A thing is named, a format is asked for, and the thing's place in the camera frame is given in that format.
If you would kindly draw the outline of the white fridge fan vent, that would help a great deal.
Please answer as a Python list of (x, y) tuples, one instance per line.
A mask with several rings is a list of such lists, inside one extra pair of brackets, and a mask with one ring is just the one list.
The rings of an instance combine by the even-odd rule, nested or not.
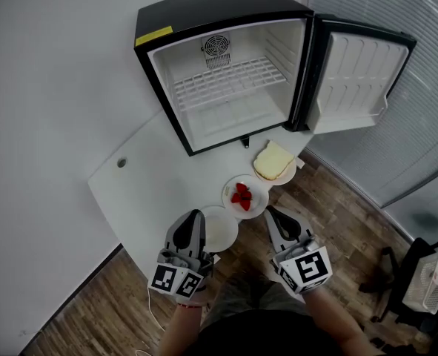
[(201, 50), (208, 69), (217, 69), (230, 64), (229, 33), (218, 33), (201, 38)]

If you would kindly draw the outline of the person's black shirt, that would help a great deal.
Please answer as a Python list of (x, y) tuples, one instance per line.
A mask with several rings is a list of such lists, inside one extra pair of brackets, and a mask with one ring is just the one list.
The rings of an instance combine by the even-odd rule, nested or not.
[(310, 316), (254, 309), (207, 326), (183, 356), (343, 356), (343, 352)]

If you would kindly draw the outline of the black office chair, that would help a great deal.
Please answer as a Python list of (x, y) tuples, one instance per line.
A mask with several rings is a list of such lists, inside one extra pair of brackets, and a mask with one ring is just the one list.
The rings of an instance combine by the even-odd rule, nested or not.
[(396, 322), (414, 326), (421, 332), (431, 336), (433, 339), (430, 347), (431, 353), (438, 352), (438, 311), (436, 314), (413, 311), (402, 303), (402, 299), (414, 275), (419, 259), (437, 252), (438, 242), (430, 245), (424, 239), (417, 238), (411, 244), (403, 261), (399, 263), (396, 260), (394, 250), (391, 247), (385, 247), (381, 250), (381, 255), (390, 259), (393, 280), (386, 283), (373, 281), (359, 286), (359, 291), (367, 294), (377, 293), (383, 295), (386, 291), (390, 292), (383, 313), (380, 316), (373, 316), (371, 322), (381, 323), (387, 313), (393, 312), (397, 315)]

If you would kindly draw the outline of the white bread sandwich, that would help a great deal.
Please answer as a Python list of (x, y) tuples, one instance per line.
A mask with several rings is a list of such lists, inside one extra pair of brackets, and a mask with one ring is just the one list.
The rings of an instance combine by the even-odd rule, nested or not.
[(295, 156), (276, 142), (269, 140), (253, 161), (255, 172), (266, 180), (277, 179), (294, 161)]

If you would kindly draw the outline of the black mini fridge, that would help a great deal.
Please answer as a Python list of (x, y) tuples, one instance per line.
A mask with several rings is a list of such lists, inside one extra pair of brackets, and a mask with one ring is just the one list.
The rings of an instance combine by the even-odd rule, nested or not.
[[(171, 34), (134, 50), (191, 156), (276, 127), (326, 134), (373, 126), (417, 43), (294, 0), (164, 0), (139, 10), (136, 38), (167, 26)], [(218, 33), (229, 33), (229, 65), (265, 56), (287, 81), (180, 111), (173, 84), (211, 70), (201, 38)]]

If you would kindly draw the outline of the white mesh desk fan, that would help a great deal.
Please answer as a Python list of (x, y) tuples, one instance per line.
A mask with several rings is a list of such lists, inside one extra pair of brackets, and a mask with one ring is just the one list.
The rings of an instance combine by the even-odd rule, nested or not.
[(420, 258), (402, 303), (415, 312), (438, 311), (438, 252)]

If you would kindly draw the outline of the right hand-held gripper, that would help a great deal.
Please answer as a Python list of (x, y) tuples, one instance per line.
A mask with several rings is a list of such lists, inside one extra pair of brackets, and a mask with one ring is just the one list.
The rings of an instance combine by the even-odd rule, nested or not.
[(304, 294), (326, 283), (333, 275), (325, 246), (311, 238), (309, 221), (288, 208), (269, 205), (265, 209), (268, 234), (276, 254), (275, 272), (293, 294)]

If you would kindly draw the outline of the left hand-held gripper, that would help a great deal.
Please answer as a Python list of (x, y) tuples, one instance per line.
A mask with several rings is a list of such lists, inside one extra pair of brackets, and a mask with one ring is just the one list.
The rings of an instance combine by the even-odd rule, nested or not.
[(175, 298), (192, 298), (213, 270), (213, 258), (203, 252), (204, 247), (205, 216), (193, 209), (167, 230), (165, 248), (159, 252), (148, 288)]

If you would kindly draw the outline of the yellow warning label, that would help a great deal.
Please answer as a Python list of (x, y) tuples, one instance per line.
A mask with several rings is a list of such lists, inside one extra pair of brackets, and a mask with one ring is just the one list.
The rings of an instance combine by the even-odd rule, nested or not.
[(155, 30), (151, 33), (144, 34), (135, 39), (135, 47), (143, 45), (144, 43), (150, 42), (154, 39), (169, 35), (172, 32), (173, 32), (173, 28), (171, 26), (167, 26), (167, 27), (163, 27), (162, 29)]

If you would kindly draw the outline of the white fridge shelf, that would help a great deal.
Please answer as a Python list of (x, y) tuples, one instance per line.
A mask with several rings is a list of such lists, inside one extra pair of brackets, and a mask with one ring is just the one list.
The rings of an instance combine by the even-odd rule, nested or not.
[(263, 56), (181, 79), (173, 84), (172, 96), (180, 111), (189, 111), (286, 81), (271, 60)]

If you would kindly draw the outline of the person's left forearm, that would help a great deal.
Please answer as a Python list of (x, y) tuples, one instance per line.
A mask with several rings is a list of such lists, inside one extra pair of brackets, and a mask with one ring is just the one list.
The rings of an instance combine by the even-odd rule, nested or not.
[(182, 356), (197, 341), (202, 312), (207, 303), (177, 303), (176, 310), (159, 343), (157, 356)]

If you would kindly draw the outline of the person's right forearm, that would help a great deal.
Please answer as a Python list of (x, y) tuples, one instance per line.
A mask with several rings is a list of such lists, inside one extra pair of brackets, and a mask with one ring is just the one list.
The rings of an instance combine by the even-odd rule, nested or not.
[(316, 326), (336, 341), (344, 356), (381, 356), (366, 337), (356, 320), (332, 297), (324, 287), (302, 295)]

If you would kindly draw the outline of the grey window blinds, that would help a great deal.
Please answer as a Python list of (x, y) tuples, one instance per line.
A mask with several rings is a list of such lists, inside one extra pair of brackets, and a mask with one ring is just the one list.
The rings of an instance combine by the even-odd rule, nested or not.
[(417, 40), (375, 126), (318, 135), (309, 143), (377, 205), (387, 205), (438, 171), (438, 0), (308, 1), (317, 12)]

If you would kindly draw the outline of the person's camouflage shorts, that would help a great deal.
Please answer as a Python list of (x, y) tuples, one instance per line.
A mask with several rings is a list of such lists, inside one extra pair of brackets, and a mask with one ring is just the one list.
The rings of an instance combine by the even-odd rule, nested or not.
[(247, 311), (269, 310), (308, 315), (305, 304), (292, 297), (285, 287), (265, 276), (235, 274), (219, 289), (201, 330)]

